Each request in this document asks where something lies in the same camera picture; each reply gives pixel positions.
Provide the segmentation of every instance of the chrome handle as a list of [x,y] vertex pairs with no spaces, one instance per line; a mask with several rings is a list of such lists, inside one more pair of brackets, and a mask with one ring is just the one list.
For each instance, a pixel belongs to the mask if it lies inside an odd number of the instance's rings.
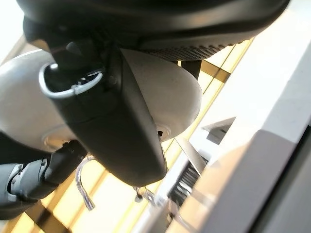
[[95,204],[92,201],[92,199],[87,194],[86,190],[83,188],[82,181],[81,181],[81,172],[83,166],[88,163],[89,161],[96,160],[94,156],[90,155],[82,160],[82,162],[78,165],[75,173],[75,179],[76,179],[76,185],[83,197],[83,201],[89,211],[93,210],[95,208]]

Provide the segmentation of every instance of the chair seat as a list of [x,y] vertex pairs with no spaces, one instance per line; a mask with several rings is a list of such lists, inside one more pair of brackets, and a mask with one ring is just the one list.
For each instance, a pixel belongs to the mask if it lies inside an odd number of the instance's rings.
[[289,0],[17,0],[37,23],[96,30],[121,48],[167,60],[205,59],[270,25]]

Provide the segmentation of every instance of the black plastic part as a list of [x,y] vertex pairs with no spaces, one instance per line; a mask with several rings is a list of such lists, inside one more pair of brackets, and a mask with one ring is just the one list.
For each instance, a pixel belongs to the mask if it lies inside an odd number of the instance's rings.
[[[79,141],[112,174],[132,186],[156,182],[167,167],[153,119],[120,50],[113,50],[107,66],[102,81],[88,91],[52,101]],[[51,78],[47,68],[46,83]]]
[[194,76],[196,80],[199,78],[202,60],[198,61],[182,61],[181,67]]
[[50,156],[48,152],[35,150],[14,141],[3,132],[0,132],[0,148],[0,164],[29,163]]
[[65,143],[61,149],[52,153],[44,181],[54,184],[64,182],[86,155],[87,151],[77,140]]
[[44,182],[47,165],[46,159],[29,163],[12,179],[11,193],[25,200],[45,198],[58,187],[58,184]]
[[10,180],[21,167],[17,164],[0,165],[0,220],[15,218],[36,203],[36,200],[23,201],[8,192]]

